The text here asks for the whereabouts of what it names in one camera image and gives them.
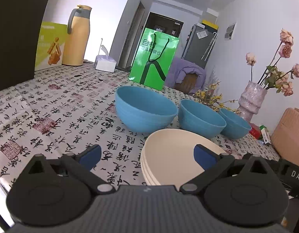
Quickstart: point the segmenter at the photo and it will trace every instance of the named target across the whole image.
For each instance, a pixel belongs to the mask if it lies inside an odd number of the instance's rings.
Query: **vase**
[[[250,122],[253,115],[259,112],[266,94],[266,89],[262,88],[257,83],[249,81],[238,101],[238,110],[241,112],[238,115]]]

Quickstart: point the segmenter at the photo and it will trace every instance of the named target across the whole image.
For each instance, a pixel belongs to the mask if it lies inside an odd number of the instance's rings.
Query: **bowl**
[[[194,159],[194,147],[201,144],[216,154],[223,149],[195,133],[163,129],[152,133],[141,151],[141,169],[148,185],[175,185],[177,190],[204,172]]]
[[[226,122],[211,108],[192,100],[181,100],[179,122],[184,130],[199,134],[208,139],[218,135]]]
[[[168,98],[152,90],[122,86],[115,93],[117,116],[130,131],[152,133],[167,127],[178,113]]]
[[[220,109],[219,114],[225,119],[227,124],[221,134],[230,139],[242,138],[252,129],[246,120],[234,112],[227,109]]]

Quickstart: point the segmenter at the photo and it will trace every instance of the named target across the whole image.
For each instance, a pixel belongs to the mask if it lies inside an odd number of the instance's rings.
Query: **stack of plates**
[[[141,169],[148,185],[175,185],[177,190],[204,170],[194,160],[194,147],[202,144],[213,152],[224,152],[210,140],[179,129],[152,133],[141,153]]]

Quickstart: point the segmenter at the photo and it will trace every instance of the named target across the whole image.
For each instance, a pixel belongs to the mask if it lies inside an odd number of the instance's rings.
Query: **calligraphy tablecloth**
[[[93,144],[102,147],[94,174],[114,186],[145,185],[140,156],[148,134],[129,131],[117,118],[114,93],[121,85],[145,87],[129,81],[123,71],[106,73],[85,64],[37,71],[34,79],[0,91],[0,182],[5,188],[10,189],[34,154],[58,158]],[[168,87],[158,93],[177,106],[191,98]],[[180,128],[177,117],[168,128]],[[220,134],[212,141],[236,157],[251,152],[279,159],[271,146],[249,134],[235,141]]]

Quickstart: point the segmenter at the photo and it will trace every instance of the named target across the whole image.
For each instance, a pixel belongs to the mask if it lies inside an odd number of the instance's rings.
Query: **yellow thermos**
[[[68,36],[65,41],[62,64],[80,66],[83,64],[85,50],[90,33],[91,7],[77,5],[68,21]]]

